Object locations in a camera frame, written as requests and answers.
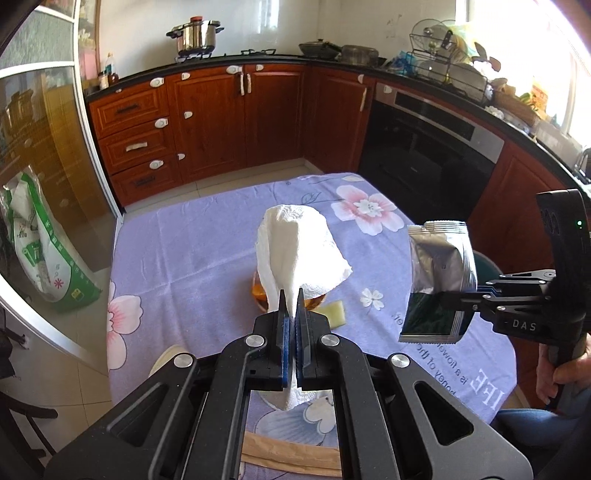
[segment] stove burner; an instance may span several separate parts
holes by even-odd
[[[242,55],[274,55],[277,52],[276,48],[267,48],[266,50],[256,51],[252,48],[248,50],[241,50]]]
[[[212,57],[211,53],[204,54],[204,53],[191,53],[191,55],[182,55],[178,56],[174,59],[175,63],[182,63],[187,60],[206,60]]]

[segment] wooden cabinet door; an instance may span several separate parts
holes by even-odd
[[[226,67],[167,77],[170,122],[183,181],[246,167],[244,96],[240,73]]]
[[[305,65],[246,66],[248,166],[301,157],[305,69]]]
[[[315,107],[306,151],[326,173],[357,171],[375,79],[330,69],[315,69],[313,75],[307,101]]]

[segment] white bag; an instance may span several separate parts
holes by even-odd
[[[65,311],[99,298],[94,275],[53,217],[31,167],[4,186],[0,206],[18,260],[44,299]]]

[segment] foil packet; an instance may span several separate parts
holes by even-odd
[[[476,264],[464,222],[436,220],[409,225],[413,286],[400,342],[456,343],[472,313],[441,307],[442,292],[476,291]]]

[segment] yellow package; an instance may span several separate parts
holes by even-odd
[[[535,80],[531,87],[531,103],[539,112],[545,112],[548,105],[548,93]]]

